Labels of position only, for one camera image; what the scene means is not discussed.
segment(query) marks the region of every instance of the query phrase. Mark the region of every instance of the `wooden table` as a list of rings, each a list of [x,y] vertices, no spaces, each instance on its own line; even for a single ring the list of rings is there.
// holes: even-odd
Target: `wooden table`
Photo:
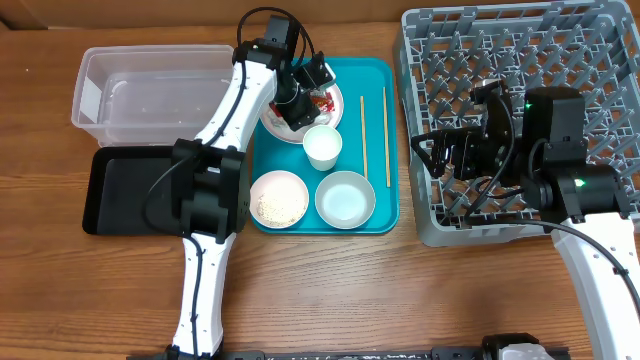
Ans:
[[[309,26],[331,56],[392,65],[398,24]],[[246,37],[263,26],[249,27]],[[235,28],[0,33],[0,358],[123,359],[160,352],[184,271],[171,237],[96,237],[81,219],[96,141],[70,121],[80,60],[96,46],[233,44]],[[530,332],[591,347],[548,237],[429,248],[417,238],[407,131],[396,101],[400,221],[384,236],[271,236],[252,224],[227,269],[227,350],[416,350]]]

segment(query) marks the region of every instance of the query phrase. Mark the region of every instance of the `blue tray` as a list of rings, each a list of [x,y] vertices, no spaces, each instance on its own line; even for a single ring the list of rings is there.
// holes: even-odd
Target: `blue tray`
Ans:
[[[342,135],[342,152],[336,166],[329,171],[314,169],[302,145],[285,143],[271,135],[259,122],[254,134],[252,178],[274,170],[286,170],[298,175],[309,189],[310,203],[304,217],[286,229],[269,229],[253,219],[262,231],[271,234],[382,234],[391,230],[400,216],[398,198],[398,149],[396,146],[396,118],[393,96],[393,76],[389,66],[373,58],[328,58],[326,61],[336,73],[338,87],[344,98],[344,113],[338,125]],[[387,91],[387,115],[389,125],[389,164],[391,187],[387,187],[384,149],[384,115],[382,87]],[[369,182],[376,193],[376,208],[364,225],[340,230],[322,220],[315,205],[318,184],[334,171],[364,172],[362,156],[362,123],[360,120],[360,96],[364,96],[367,160]]]

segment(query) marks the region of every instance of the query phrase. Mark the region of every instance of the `chopstick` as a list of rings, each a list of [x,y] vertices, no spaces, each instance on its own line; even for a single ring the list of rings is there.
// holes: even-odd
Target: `chopstick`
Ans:
[[[387,119],[387,88],[382,88],[384,108],[384,156],[387,162],[387,187],[391,187],[391,166],[389,165],[389,120]]]
[[[367,169],[367,132],[364,120],[364,96],[360,96],[360,117],[362,118],[362,156],[364,157],[364,178],[369,180]]]

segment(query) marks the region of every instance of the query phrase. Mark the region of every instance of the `white cup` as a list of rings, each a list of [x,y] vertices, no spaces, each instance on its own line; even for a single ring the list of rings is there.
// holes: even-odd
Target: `white cup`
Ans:
[[[327,171],[334,167],[342,150],[342,136],[338,130],[328,125],[314,126],[304,134],[302,148],[311,166]]]

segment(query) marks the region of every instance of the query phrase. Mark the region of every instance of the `gray wire basket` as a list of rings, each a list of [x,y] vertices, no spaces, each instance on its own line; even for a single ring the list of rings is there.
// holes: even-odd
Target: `gray wire basket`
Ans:
[[[483,79],[506,81],[518,134],[527,89],[577,88],[587,103],[587,161],[609,164],[619,172],[637,224],[640,91],[634,74],[640,67],[638,38],[633,15],[620,0],[409,10],[402,16],[393,49],[409,138],[480,125],[482,114],[474,110],[469,90]],[[475,182],[453,179],[451,169],[440,179],[431,178],[410,152],[416,226],[425,244],[498,243],[543,233],[537,226],[464,226],[463,214],[478,195]],[[498,187],[493,195],[509,190]],[[480,216],[491,219],[537,217],[520,195],[487,199],[480,210]]]

